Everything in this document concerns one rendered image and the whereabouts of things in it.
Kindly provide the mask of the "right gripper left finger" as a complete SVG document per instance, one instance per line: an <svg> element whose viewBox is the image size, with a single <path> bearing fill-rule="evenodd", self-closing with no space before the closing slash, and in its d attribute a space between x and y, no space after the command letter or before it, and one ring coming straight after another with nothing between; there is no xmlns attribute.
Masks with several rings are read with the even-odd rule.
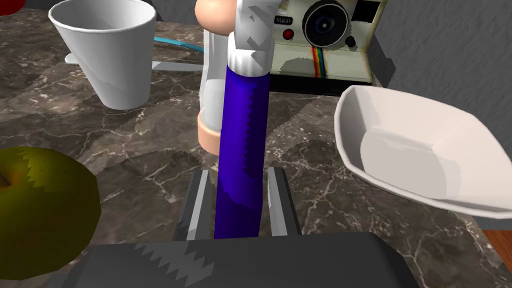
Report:
<svg viewBox="0 0 512 288"><path fill-rule="evenodd" d="M213 208L213 185L210 171L195 169L190 178L186 197L173 240L190 241L210 239Z"/></svg>

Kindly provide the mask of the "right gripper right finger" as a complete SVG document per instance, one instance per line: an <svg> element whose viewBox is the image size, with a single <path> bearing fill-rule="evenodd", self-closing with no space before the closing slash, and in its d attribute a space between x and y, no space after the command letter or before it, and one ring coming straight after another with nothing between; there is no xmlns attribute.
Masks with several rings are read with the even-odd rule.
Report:
<svg viewBox="0 0 512 288"><path fill-rule="evenodd" d="M273 236L301 234L289 181L285 170L281 167L267 169L267 202Z"/></svg>

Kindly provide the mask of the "blue bottle with white cap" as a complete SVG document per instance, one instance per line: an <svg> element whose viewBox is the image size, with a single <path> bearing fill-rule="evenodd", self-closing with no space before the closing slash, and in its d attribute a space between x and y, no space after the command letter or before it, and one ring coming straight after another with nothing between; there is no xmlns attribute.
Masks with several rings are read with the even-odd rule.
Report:
<svg viewBox="0 0 512 288"><path fill-rule="evenodd" d="M228 37L214 238L257 237L274 56L282 0L237 0Z"/></svg>

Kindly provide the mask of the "white and peach shaker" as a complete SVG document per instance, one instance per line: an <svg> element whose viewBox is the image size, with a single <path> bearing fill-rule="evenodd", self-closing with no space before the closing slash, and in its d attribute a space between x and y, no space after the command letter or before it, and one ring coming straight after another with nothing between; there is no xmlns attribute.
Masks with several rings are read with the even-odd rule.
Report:
<svg viewBox="0 0 512 288"><path fill-rule="evenodd" d="M225 99L228 36L234 31L237 0L197 0L195 16L203 28L203 71L197 117L198 141L217 155Z"/></svg>

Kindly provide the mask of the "silver knife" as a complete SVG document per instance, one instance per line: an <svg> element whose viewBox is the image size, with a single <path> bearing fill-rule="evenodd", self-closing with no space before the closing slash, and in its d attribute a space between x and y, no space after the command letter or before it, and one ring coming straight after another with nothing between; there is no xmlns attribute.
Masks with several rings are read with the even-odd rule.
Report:
<svg viewBox="0 0 512 288"><path fill-rule="evenodd" d="M153 61L152 69L154 71L198 72L203 70L203 65L180 62Z"/></svg>

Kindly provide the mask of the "white square bowl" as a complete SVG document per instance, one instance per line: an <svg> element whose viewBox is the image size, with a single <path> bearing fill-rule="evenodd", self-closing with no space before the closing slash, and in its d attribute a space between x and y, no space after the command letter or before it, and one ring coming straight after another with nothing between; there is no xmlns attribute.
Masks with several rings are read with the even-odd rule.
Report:
<svg viewBox="0 0 512 288"><path fill-rule="evenodd" d="M403 91L352 85L334 114L354 174L391 194L490 219L512 219L512 160L472 114Z"/></svg>

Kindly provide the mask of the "yellow-green apple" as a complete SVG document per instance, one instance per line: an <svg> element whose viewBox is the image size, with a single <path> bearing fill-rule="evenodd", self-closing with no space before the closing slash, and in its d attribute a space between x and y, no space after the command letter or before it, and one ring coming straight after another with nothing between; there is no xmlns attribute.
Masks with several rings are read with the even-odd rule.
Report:
<svg viewBox="0 0 512 288"><path fill-rule="evenodd" d="M57 271L90 243L101 216L97 177L49 148L0 149L0 280Z"/></svg>

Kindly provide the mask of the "white cup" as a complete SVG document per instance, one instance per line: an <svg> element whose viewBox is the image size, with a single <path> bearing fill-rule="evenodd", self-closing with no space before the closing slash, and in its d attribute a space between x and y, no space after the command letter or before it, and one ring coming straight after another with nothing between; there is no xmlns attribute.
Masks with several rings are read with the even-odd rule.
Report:
<svg viewBox="0 0 512 288"><path fill-rule="evenodd" d="M142 0L64 0L48 12L101 102L116 110L149 99L156 16Z"/></svg>

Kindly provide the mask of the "red round object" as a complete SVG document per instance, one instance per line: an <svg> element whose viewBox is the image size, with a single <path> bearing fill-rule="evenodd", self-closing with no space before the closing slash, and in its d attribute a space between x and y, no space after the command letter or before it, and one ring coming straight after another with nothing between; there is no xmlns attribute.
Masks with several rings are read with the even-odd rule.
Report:
<svg viewBox="0 0 512 288"><path fill-rule="evenodd" d="M19 12L26 0L0 0L0 16L13 15Z"/></svg>

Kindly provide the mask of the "teal handled utensil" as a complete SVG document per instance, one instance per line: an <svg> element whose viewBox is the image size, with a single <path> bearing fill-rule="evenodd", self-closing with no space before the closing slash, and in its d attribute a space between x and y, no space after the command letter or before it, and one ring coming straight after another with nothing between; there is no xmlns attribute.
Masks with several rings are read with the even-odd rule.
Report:
<svg viewBox="0 0 512 288"><path fill-rule="evenodd" d="M194 45L194 44L190 44L190 43L187 43L187 42L178 41L178 40L174 40L174 39L169 39L169 38L164 38L164 37L156 37L155 36L154 37L154 41L155 42L166 43L166 44L170 44L170 45L175 45L175 46L179 46L179 47L188 48L188 49L191 49L191 50L194 50L194 51L198 51L200 53L204 52L204 47L203 46L197 46L197 45Z"/></svg>

